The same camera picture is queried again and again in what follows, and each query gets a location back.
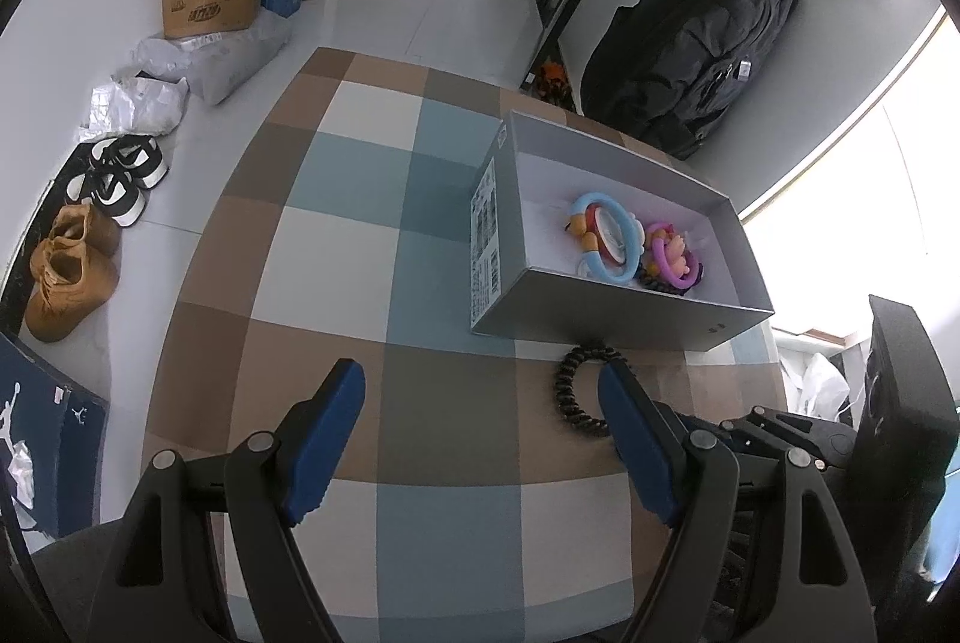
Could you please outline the pink pig toy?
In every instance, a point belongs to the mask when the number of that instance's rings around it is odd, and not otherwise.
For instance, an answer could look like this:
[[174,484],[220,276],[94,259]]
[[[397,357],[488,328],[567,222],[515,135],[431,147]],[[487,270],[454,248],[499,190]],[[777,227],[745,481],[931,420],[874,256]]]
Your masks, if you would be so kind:
[[652,278],[675,287],[690,289],[697,282],[700,263],[697,256],[686,248],[685,237],[675,232],[666,223],[654,223],[646,227],[646,243],[649,260],[646,271]]

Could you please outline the checkered table cloth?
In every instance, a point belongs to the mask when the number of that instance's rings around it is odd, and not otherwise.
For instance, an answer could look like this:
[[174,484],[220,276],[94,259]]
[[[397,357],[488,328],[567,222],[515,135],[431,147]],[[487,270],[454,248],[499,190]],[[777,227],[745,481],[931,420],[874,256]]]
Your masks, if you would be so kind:
[[[161,209],[199,234],[145,437],[215,455],[274,427],[342,357],[366,401],[296,531],[356,641],[553,641],[630,615],[667,529],[551,379],[570,345],[470,326],[470,200],[512,112],[682,167],[517,92],[320,49],[192,102]],[[622,349],[652,395],[709,420],[782,400],[766,320],[709,350]]]

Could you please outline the grey shallow cardboard box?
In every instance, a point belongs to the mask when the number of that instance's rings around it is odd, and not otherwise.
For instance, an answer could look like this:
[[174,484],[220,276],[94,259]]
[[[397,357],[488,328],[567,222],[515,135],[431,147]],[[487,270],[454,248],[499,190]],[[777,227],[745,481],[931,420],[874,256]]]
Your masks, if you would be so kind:
[[[685,237],[700,274],[646,271],[646,227]],[[470,200],[470,326],[537,342],[709,350],[773,305],[727,196],[674,167],[537,116],[506,116]]]

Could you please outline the dark blue shoe box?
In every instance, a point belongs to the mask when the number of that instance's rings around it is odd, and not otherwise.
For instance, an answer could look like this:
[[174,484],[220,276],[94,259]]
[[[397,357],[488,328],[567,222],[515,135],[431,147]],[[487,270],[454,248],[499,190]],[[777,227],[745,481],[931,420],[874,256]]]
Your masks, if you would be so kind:
[[106,401],[10,336],[0,375],[2,479],[14,500],[52,537],[93,526]]

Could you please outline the tan suede shoes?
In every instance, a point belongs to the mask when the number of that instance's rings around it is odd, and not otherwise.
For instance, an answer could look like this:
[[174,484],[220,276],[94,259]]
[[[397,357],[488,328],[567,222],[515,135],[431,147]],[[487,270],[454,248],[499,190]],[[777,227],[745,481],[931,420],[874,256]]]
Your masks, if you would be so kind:
[[119,284],[112,261],[121,228],[93,205],[65,205],[49,235],[34,248],[34,290],[25,311],[29,333],[41,342],[65,339]]

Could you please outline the black white sandals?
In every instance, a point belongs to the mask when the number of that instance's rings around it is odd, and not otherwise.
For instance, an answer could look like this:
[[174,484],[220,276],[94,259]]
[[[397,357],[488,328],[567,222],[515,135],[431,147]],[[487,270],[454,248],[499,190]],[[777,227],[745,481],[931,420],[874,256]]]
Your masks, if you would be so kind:
[[148,193],[167,177],[169,167],[158,141],[146,134],[122,134],[91,145],[67,182],[74,205],[93,205],[121,229],[140,221]]

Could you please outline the white crumpled plastic bag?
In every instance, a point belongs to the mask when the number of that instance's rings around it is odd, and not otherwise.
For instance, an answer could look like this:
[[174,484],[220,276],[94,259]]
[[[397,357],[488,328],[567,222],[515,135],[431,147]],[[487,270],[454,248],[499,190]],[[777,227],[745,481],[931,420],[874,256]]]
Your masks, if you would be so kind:
[[111,79],[91,91],[76,141],[99,141],[124,134],[163,138],[181,124],[187,97],[189,84],[185,79],[177,83],[138,76]]

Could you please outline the grey plastic parcel bag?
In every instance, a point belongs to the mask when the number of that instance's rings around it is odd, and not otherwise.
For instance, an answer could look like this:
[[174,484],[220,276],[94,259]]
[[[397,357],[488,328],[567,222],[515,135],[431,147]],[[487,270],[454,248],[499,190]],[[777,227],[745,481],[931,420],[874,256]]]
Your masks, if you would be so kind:
[[207,106],[219,106],[239,86],[274,60],[290,42],[290,19],[260,10],[247,29],[167,40],[147,37],[132,52],[132,63],[158,81],[183,79]]

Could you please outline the black backpack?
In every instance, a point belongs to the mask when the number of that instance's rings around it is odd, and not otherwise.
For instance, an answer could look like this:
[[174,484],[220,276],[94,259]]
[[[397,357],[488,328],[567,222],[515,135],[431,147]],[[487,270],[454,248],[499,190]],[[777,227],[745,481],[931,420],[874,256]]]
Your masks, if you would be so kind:
[[622,6],[584,70],[584,115],[685,161],[755,79],[798,1]]

